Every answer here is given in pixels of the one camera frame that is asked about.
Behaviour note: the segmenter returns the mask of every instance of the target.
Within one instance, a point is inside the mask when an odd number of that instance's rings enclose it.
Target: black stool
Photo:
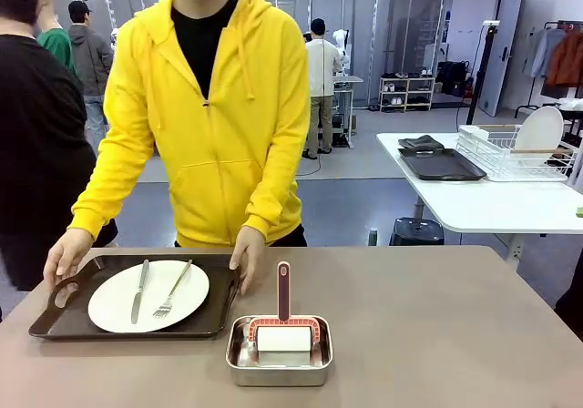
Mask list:
[[[443,246],[444,228],[430,219],[397,219],[391,246]]]

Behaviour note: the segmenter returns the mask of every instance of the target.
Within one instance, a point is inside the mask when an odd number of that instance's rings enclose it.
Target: table knife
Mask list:
[[[131,323],[136,324],[138,322],[139,316],[139,306],[142,303],[142,293],[144,292],[144,284],[146,283],[146,277],[148,276],[149,260],[144,260],[142,264],[142,273],[139,277],[138,292],[134,297],[134,305],[131,308]]]

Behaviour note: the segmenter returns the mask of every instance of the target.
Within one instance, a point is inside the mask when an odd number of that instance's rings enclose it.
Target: hand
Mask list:
[[[48,252],[43,275],[53,290],[60,281],[75,276],[81,260],[95,240],[83,229],[69,229]]]
[[[265,250],[265,237],[258,230],[249,226],[243,226],[237,235],[237,242],[235,243],[235,250],[230,257],[229,268],[236,270],[243,265],[242,274],[240,276],[243,282],[240,288],[240,293],[245,295],[249,287],[253,283],[257,267],[263,259],[263,251]]]

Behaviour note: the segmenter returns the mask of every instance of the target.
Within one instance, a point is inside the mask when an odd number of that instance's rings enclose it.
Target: gray jacket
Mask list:
[[[69,28],[77,75],[83,83],[84,96],[102,96],[113,64],[109,44],[85,25]]]

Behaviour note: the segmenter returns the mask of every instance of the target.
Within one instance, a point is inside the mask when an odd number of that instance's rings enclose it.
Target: white wire dish rack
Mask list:
[[[497,182],[563,182],[579,149],[561,142],[557,150],[515,149],[520,125],[460,126],[456,150]]]

